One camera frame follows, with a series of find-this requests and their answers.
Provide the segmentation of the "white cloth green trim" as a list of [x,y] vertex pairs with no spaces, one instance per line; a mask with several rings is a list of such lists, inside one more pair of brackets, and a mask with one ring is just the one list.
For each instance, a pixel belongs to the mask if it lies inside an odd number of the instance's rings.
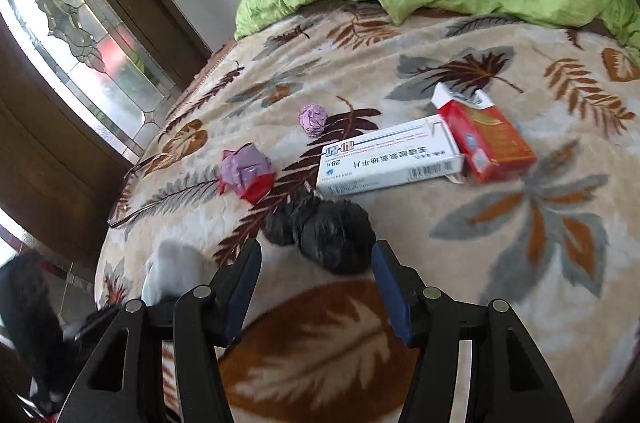
[[146,261],[141,299],[146,306],[179,299],[209,283],[215,271],[216,265],[192,245],[164,241]]

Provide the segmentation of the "black plastic bag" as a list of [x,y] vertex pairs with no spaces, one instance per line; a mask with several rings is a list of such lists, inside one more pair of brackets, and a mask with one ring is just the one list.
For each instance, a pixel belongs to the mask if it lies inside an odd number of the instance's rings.
[[293,196],[265,218],[262,233],[279,247],[292,245],[336,276],[359,275],[371,265],[375,232],[366,210],[348,200]]

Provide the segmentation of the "purple red candy wrapper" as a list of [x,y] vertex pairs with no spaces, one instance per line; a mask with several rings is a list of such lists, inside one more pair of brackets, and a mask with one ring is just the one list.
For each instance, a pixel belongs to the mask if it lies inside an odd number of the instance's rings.
[[253,143],[238,150],[222,151],[219,165],[219,190],[232,190],[240,199],[257,204],[274,185],[276,169],[271,160]]

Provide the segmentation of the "long white pill box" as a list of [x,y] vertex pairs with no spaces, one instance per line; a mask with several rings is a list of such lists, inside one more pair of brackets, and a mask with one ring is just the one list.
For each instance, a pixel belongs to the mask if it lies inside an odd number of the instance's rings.
[[464,157],[438,114],[322,148],[316,189],[326,198],[458,174]]

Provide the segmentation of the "leaf pattern beige blanket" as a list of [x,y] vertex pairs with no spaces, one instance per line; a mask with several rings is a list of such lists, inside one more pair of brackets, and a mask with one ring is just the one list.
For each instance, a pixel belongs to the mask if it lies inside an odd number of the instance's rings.
[[[267,213],[314,186],[324,140],[419,119],[434,87],[484,91],[538,159],[502,183],[427,180],[357,197],[402,264],[453,299],[509,302],[578,422],[639,417],[639,66],[595,27],[321,2],[224,47],[126,179],[96,267],[96,302],[141,293],[164,241],[228,264]],[[219,190],[222,151],[253,143],[276,180],[252,206]]]

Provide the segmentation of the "red cigarette box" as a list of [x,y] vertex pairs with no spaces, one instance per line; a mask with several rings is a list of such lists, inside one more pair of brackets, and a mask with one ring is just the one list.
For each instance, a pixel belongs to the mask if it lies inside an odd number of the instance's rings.
[[480,183],[510,180],[537,162],[534,150],[482,90],[464,96],[438,83],[432,104]]

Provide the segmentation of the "stained glass wooden door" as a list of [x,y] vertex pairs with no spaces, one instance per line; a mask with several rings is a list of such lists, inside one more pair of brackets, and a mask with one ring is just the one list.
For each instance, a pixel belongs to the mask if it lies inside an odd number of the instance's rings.
[[171,0],[1,0],[1,207],[94,266],[122,179],[209,51]]

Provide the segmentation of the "crumpled purple paper ball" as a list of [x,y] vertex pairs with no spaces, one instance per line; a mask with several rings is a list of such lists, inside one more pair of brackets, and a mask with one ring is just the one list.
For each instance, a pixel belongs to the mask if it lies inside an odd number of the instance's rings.
[[298,123],[309,137],[318,137],[326,127],[328,113],[318,104],[303,106],[298,113]]

